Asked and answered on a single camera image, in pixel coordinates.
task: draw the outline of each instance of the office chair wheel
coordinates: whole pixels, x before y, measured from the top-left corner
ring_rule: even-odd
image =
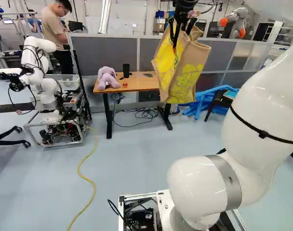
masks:
[[[31,143],[29,141],[24,142],[23,145],[25,148],[31,147]]]
[[[22,132],[22,128],[21,128],[21,127],[14,126],[14,129],[15,129],[15,131],[18,132],[18,133]]]

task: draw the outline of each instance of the beige t-shirt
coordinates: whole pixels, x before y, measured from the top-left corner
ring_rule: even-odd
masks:
[[[56,35],[63,34],[66,32],[65,27],[62,25],[60,19],[56,14],[46,6],[41,11],[42,15],[42,33],[44,34],[44,39],[49,40],[56,44],[57,51],[64,51],[63,43],[61,43]]]

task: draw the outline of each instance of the cubicle partition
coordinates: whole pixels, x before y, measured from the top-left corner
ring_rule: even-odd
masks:
[[[76,50],[81,74],[85,77],[86,89],[91,98],[91,106],[99,106],[99,111],[103,110],[102,99],[92,94],[99,68],[111,66],[117,72],[121,72],[122,65],[129,64],[130,71],[153,71],[151,60],[160,38],[161,36],[114,37],[71,33],[69,44]],[[225,38],[199,38],[198,41],[211,46],[212,50],[197,81],[196,91],[223,84],[240,88],[260,69],[272,45],[267,42]],[[158,94],[154,93],[128,93],[122,102],[158,99]]]

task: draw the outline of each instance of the floor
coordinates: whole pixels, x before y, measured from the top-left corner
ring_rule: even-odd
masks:
[[[8,103],[8,83],[0,82],[0,104]],[[29,93],[12,93],[16,103],[28,102]],[[31,117],[0,114],[0,133],[13,125],[23,126]],[[205,123],[183,116],[171,118],[168,131],[160,118],[133,128],[115,126],[106,139],[106,118],[93,114],[99,144],[83,165],[83,175],[94,180],[97,191],[91,206],[77,219],[72,230],[116,231],[118,218],[107,199],[121,194],[147,193],[167,188],[171,163],[185,156],[214,154],[222,149],[220,128],[224,117],[210,116]],[[118,113],[124,125],[137,122],[134,115]],[[12,134],[9,139],[22,139]],[[88,202],[92,186],[79,178],[77,166],[93,148],[90,133],[84,145],[41,148],[32,145],[0,147],[0,231],[61,231]],[[239,209],[249,231],[293,231],[293,160],[288,158],[274,178],[269,193],[260,202]]]

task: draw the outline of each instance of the purple stuffed animal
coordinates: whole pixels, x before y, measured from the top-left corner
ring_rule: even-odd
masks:
[[[104,66],[98,70],[98,90],[104,90],[106,86],[111,86],[112,88],[119,88],[120,84],[116,80],[116,72],[113,68]]]

